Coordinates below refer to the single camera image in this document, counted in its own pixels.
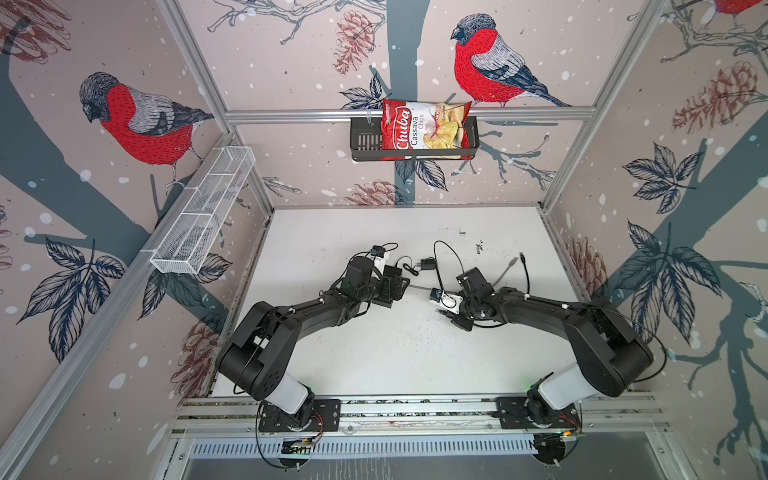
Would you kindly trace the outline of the black network switch box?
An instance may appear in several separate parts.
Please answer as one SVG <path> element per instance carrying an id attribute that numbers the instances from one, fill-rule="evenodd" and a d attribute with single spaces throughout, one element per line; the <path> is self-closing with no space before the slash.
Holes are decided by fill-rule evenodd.
<path id="1" fill-rule="evenodd" d="M 403 293 L 401 282 L 392 282 L 389 279 L 384 279 L 379 285 L 378 293 L 372 299 L 372 303 L 381 307 L 391 308 L 394 302 L 402 299 Z"/>

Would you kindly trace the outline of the black power adapter with cord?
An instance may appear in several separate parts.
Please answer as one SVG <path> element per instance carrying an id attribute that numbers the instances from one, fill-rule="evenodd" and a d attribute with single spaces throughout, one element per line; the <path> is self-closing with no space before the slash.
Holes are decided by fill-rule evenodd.
<path id="1" fill-rule="evenodd" d="M 414 277 L 418 277 L 424 271 L 436 271 L 437 261 L 434 257 L 428 257 L 420 261 L 414 261 L 410 256 L 402 256 L 395 262 L 396 267 L 400 267 Z"/>

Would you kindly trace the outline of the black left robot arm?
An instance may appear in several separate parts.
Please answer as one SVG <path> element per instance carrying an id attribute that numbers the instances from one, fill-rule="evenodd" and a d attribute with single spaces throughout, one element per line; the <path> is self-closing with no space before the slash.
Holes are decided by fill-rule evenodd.
<path id="1" fill-rule="evenodd" d="M 331 286 L 310 301 L 292 306 L 254 304 L 220 348 L 215 366 L 244 392 L 305 424 L 314 393 L 287 368 L 299 340 L 338 327 L 367 313 L 372 305 L 389 308 L 402 299 L 410 280 L 381 257 L 351 258 Z"/>

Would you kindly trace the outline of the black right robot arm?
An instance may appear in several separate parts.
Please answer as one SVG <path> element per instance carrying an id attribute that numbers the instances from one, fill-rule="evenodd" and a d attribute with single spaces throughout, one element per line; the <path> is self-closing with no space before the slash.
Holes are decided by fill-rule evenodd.
<path id="1" fill-rule="evenodd" d="M 461 292 L 435 289 L 431 300 L 457 328 L 523 325 L 566 340 L 575 362 L 548 374 L 526 392 L 525 417 L 546 428 L 579 401 L 620 396 L 649 368 L 654 355 L 630 324 L 607 303 L 561 302 L 516 288 L 496 290 L 473 268 L 457 277 Z"/>

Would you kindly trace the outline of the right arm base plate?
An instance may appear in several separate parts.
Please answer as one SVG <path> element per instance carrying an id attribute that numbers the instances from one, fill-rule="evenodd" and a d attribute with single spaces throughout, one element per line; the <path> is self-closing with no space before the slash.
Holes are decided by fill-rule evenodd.
<path id="1" fill-rule="evenodd" d="M 580 429 L 582 422 L 574 405 L 554 410 L 543 400 L 523 396 L 497 397 L 494 417 L 504 430 Z"/>

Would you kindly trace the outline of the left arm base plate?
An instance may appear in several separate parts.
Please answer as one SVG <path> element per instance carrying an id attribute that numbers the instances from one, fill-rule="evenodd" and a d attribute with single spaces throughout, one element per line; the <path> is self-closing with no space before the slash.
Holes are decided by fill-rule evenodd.
<path id="1" fill-rule="evenodd" d="M 288 414 L 278 406 L 263 402 L 258 415 L 259 433 L 289 432 L 336 432 L 341 417 L 339 399 L 309 398 L 294 414 Z"/>

